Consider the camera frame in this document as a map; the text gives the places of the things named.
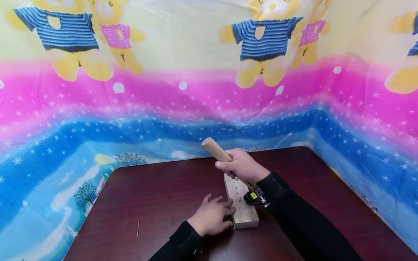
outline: black sleeve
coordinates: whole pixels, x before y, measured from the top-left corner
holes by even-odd
[[[362,260],[341,232],[275,172],[257,185],[270,203],[267,211],[306,261]]]
[[[202,253],[203,241],[195,229],[184,221],[170,240],[149,261],[188,261]]]

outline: teddy bear print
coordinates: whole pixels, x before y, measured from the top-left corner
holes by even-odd
[[[123,10],[129,0],[88,0],[94,17],[99,22],[100,38],[107,42],[119,66],[128,67],[136,74],[143,70],[132,49],[130,41],[142,42],[145,33],[139,29],[120,23]]]
[[[418,12],[408,12],[396,17],[390,32],[398,34],[418,34]],[[418,41],[409,50],[403,64],[386,79],[385,87],[398,94],[409,94],[418,89]]]
[[[237,85],[250,88],[263,74],[276,86],[285,73],[288,40],[300,33],[303,17],[294,17],[301,0],[248,0],[252,19],[219,30],[222,43],[242,43]]]
[[[311,65],[318,59],[319,35],[328,34],[331,30],[331,22],[322,20],[331,3],[332,0],[315,0],[307,26],[302,30],[302,34],[293,41],[293,46],[297,46],[298,49],[292,62],[292,68],[298,67],[302,61],[306,65]]]
[[[36,32],[57,74],[75,81],[78,68],[93,79],[109,80],[113,68],[105,61],[94,37],[92,15],[83,0],[32,0],[34,6],[8,10],[7,21],[16,29]]]

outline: table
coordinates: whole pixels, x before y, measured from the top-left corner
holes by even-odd
[[[417,256],[311,150],[255,152],[344,234],[364,260]],[[109,177],[65,260],[147,261],[204,196],[226,197],[214,158],[120,168]],[[263,207],[257,228],[205,239],[202,261],[302,260]]]

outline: right hand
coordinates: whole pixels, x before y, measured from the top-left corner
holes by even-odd
[[[226,150],[226,153],[232,157],[232,161],[217,161],[215,167],[224,171],[232,179],[238,177],[255,184],[270,174],[270,171],[257,163],[242,149]]]

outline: cloth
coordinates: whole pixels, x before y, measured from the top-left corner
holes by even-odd
[[[293,17],[285,20],[247,20],[233,24],[232,31],[237,44],[242,42],[241,61],[246,59],[265,61],[285,55],[288,40],[297,23],[302,19],[302,17]],[[259,26],[265,26],[265,31],[258,40],[255,37],[255,29]]]
[[[325,22],[325,20],[319,20],[314,23],[309,23],[305,29],[302,30],[302,38],[299,47],[317,41],[319,39],[319,34],[325,26]]]
[[[107,40],[107,44],[113,48],[128,49],[131,48],[129,41],[130,38],[130,26],[123,24],[116,25],[103,25],[100,24],[100,30]]]
[[[416,13],[413,26],[414,26],[414,31],[412,32],[412,35],[416,35],[418,34],[418,12]],[[409,53],[408,53],[408,56],[416,56],[416,55],[418,55],[418,41],[409,50]]]
[[[68,52],[99,49],[92,27],[92,14],[69,14],[43,10],[37,7],[14,9],[29,30],[36,29],[46,50],[60,49]],[[48,17],[58,18],[59,29],[53,28]]]

